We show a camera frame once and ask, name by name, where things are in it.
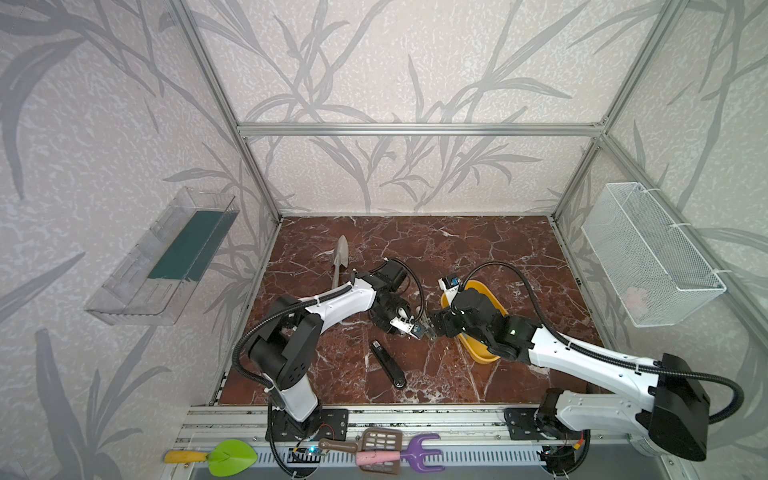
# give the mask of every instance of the robotic arm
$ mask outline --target robotic arm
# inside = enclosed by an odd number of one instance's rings
[[[505,316],[487,296],[472,288],[465,290],[469,278],[488,265],[506,266],[521,277],[538,319]],[[265,385],[297,438],[310,436],[321,423],[320,405],[306,377],[320,334],[365,311],[371,312],[374,324],[387,333],[416,338],[427,334],[431,339],[464,333],[503,359],[560,370],[613,392],[548,390],[536,421],[543,432],[552,435],[589,429],[625,432],[650,438],[673,455],[701,461],[707,454],[708,425],[732,415],[743,403],[743,391],[735,382],[691,372],[676,356],[665,353],[659,362],[562,335],[545,319],[522,273],[507,263],[483,264],[463,283],[456,276],[441,279],[449,306],[430,318],[422,308],[415,319],[408,303],[396,293],[409,273],[399,260],[387,260],[370,273],[353,272],[345,285],[322,295],[302,299],[281,296],[235,345],[234,368]],[[263,376],[243,368],[242,352],[260,367]],[[733,390],[731,403],[709,416],[710,399],[700,380],[729,386]]]
[[[372,321],[385,332],[422,337],[424,328],[396,293],[406,275],[407,266],[387,260],[370,273],[353,272],[349,282],[321,295],[301,299],[283,295],[235,345],[234,368],[267,387],[272,402],[288,414],[286,426],[294,436],[309,436],[321,423],[320,405],[306,377],[320,334],[355,313],[370,311]],[[263,377],[243,368],[242,352],[259,366]]]

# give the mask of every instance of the black cable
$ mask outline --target black cable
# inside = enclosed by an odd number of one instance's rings
[[[338,296],[342,296],[344,293],[349,292],[352,289],[352,285],[346,285],[341,289],[338,289],[335,292],[327,293],[324,296],[319,297],[318,300],[311,299],[311,300],[305,300],[303,302],[295,303],[291,306],[288,306],[281,311],[274,313],[273,315],[270,315],[268,318],[262,320],[261,322],[258,322],[256,326],[248,332],[241,336],[239,340],[237,340],[237,343],[235,344],[235,347],[232,349],[232,367],[235,369],[236,372],[244,376],[245,378],[249,380],[253,380],[254,382],[258,382],[263,386],[266,386],[268,389],[272,388],[272,382],[270,382],[268,379],[265,379],[263,376],[258,375],[254,372],[251,372],[249,370],[246,370],[243,366],[243,363],[240,362],[240,354],[243,352],[243,347],[246,343],[248,343],[248,340],[264,325],[268,324],[269,322],[280,318],[283,315],[294,313],[302,308],[306,308],[308,306],[316,305],[318,301],[320,302],[326,302],[327,300],[334,299]]]
[[[643,373],[653,373],[656,375],[666,375],[666,376],[673,376],[678,378],[684,378],[684,379],[694,379],[694,380],[700,380],[702,382],[712,382],[712,383],[719,383],[721,385],[724,385],[733,391],[733,397],[730,400],[730,403],[719,412],[710,415],[709,422],[710,424],[722,422],[723,420],[727,419],[734,413],[736,413],[739,408],[744,404],[744,391],[741,388],[741,386],[734,382],[731,379],[727,379],[722,376],[718,375],[712,375],[710,373],[701,373],[701,372],[684,372],[682,370],[672,370],[672,369],[663,369],[659,368],[657,366],[649,366],[649,365],[638,365],[636,363],[628,362],[626,360],[620,360],[615,359],[611,356],[603,355],[602,353],[595,352],[592,349],[584,348],[581,345],[578,345],[577,343],[570,343],[568,339],[566,339],[560,332],[558,332],[554,326],[552,326],[551,323],[549,323],[549,320],[544,315],[544,312],[541,311],[541,307],[538,304],[538,300],[536,299],[536,294],[533,291],[533,287],[531,287],[531,284],[528,282],[528,279],[525,278],[525,275],[523,272],[521,272],[516,266],[511,265],[510,263],[505,262],[486,262],[483,263],[480,266],[477,266],[467,277],[462,281],[461,285],[458,288],[458,291],[461,292],[466,288],[467,282],[469,279],[472,278],[475,273],[478,272],[481,268],[485,268],[487,266],[504,266],[506,268],[509,268],[513,272],[517,274],[517,276],[520,277],[520,280],[522,280],[523,285],[525,286],[525,289],[528,291],[528,297],[531,299],[531,303],[533,304],[534,310],[536,310],[536,315],[541,321],[541,324],[549,331],[549,333],[552,334],[552,336],[557,339],[558,342],[564,343],[565,345],[569,345],[570,348],[575,350],[576,352],[579,352],[583,355],[589,356],[593,359],[600,360],[601,362],[609,363],[611,365],[620,366],[625,369],[643,372]]]
[[[424,315],[424,312],[426,312],[427,308],[427,299],[424,297],[424,288],[422,287],[422,283],[419,281],[419,278],[416,276],[416,274],[413,273],[411,267],[406,265],[405,262],[397,258],[390,258],[390,260],[402,265],[402,267],[406,269],[406,272],[408,272],[408,275],[410,275],[411,278],[413,278],[413,281],[416,282],[416,286],[419,288],[419,315],[416,317],[418,319],[421,315]]]
[[[272,435],[272,401],[267,400],[266,402],[266,436],[270,439],[270,450],[272,451],[272,456],[275,459],[275,463],[277,463],[277,466],[280,467],[280,470],[282,470],[286,475],[290,476],[291,478],[307,478],[310,475],[312,475],[316,470],[317,467],[313,468],[312,471],[306,475],[300,474],[297,470],[290,470],[288,466],[283,463],[283,459],[277,454],[277,447],[275,446],[275,438],[274,435]]]

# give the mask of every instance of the garden shovel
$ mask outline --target garden shovel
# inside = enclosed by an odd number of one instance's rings
[[[346,237],[343,235],[339,237],[339,242],[336,244],[336,249],[333,251],[332,289],[339,286],[339,269],[342,265],[349,265],[349,244],[346,242]]]
[[[171,450],[165,454],[166,463],[208,462],[214,477],[228,477],[240,473],[257,460],[256,452],[240,440],[224,440],[211,453],[192,450]]]

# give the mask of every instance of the yellow trowel handle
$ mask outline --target yellow trowel handle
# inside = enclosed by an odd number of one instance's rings
[[[193,452],[192,450],[171,450],[165,454],[163,461],[166,463],[192,463],[205,462],[208,456],[206,452]]]

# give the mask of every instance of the metal shovel blade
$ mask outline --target metal shovel blade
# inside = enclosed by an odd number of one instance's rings
[[[336,288],[339,286],[339,268],[341,266],[349,265],[349,244],[346,242],[346,237],[343,235],[339,237],[339,242],[336,244],[336,249],[333,251],[333,286]]]

